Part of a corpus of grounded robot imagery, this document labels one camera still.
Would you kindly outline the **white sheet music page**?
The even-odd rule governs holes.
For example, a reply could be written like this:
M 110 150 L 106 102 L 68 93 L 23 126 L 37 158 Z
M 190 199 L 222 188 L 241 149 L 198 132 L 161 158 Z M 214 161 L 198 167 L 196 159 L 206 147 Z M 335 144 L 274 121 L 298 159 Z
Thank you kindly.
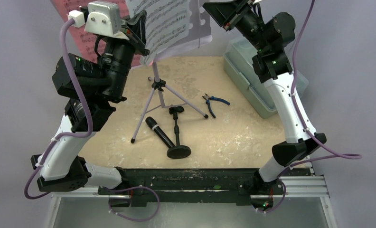
M 188 0 L 127 0 L 129 15 L 146 11 L 146 46 L 150 54 L 140 57 L 142 65 L 152 64 L 156 55 L 188 36 Z

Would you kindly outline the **pink sheet music page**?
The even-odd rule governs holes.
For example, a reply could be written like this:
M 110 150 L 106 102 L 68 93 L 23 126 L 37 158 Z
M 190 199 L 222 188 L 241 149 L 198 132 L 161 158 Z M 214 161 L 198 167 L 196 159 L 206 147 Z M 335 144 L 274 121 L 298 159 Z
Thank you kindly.
M 90 1 L 89 0 L 52 0 L 51 3 L 56 8 L 57 12 L 63 19 L 67 21 L 67 15 L 72 10 L 79 10 L 81 6 L 86 7 Z M 111 3 L 116 3 L 120 8 L 120 15 L 122 17 L 129 15 L 126 2 L 124 0 L 112 0 Z M 69 32 L 74 39 L 78 50 L 80 51 L 80 56 L 90 60 L 92 62 L 97 62 L 97 54 L 94 52 L 94 45 L 97 36 L 84 31 L 84 27 L 76 28 L 71 27 Z

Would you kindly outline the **black handheld microphone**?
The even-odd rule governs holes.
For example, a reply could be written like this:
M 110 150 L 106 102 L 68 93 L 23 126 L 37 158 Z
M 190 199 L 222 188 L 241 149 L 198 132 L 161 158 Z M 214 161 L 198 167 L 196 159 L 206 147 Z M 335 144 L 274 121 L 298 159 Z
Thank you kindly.
M 168 148 L 174 147 L 175 144 L 172 140 L 165 134 L 165 132 L 160 128 L 159 124 L 151 117 L 147 117 L 145 122 L 149 128 L 151 128 L 155 134 L 165 143 Z

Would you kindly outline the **black desktop microphone stand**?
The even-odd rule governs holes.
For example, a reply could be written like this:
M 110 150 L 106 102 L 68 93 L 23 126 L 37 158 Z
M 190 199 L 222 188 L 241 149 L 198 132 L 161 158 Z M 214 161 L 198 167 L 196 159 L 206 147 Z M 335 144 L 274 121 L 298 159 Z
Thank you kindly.
M 171 159 L 184 159 L 191 155 L 191 149 L 188 146 L 180 144 L 178 114 L 182 112 L 184 112 L 183 106 L 173 106 L 169 108 L 169 114 L 173 115 L 174 134 L 176 139 L 176 145 L 167 150 L 167 156 Z

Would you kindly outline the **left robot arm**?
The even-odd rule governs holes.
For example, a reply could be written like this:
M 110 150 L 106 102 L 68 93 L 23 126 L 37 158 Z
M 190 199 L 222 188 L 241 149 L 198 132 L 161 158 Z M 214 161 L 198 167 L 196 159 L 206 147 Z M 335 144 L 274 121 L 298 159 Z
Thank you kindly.
M 69 99 L 57 133 L 47 149 L 31 158 L 39 191 L 70 192 L 85 186 L 101 186 L 123 194 L 128 181 L 122 168 L 91 164 L 79 153 L 115 112 L 113 104 L 125 101 L 122 95 L 135 55 L 147 56 L 145 10 L 120 18 L 118 12 L 94 11 L 86 7 L 69 13 L 60 31 L 62 57 L 52 81 L 57 93 Z M 71 26 L 105 42 L 104 53 L 94 63 L 69 53 L 66 34 Z

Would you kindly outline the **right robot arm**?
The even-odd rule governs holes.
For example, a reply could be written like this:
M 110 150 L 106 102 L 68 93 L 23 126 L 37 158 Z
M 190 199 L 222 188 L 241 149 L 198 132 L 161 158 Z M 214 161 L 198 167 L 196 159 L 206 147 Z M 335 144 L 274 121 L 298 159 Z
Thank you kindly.
M 255 0 L 206 2 L 205 11 L 224 30 L 237 29 L 256 49 L 253 69 L 271 96 L 283 123 L 285 141 L 272 147 L 272 158 L 254 174 L 253 187 L 265 193 L 272 181 L 293 162 L 325 144 L 325 134 L 309 123 L 295 87 L 294 71 L 285 47 L 295 39 L 295 19 L 287 12 L 264 22 Z

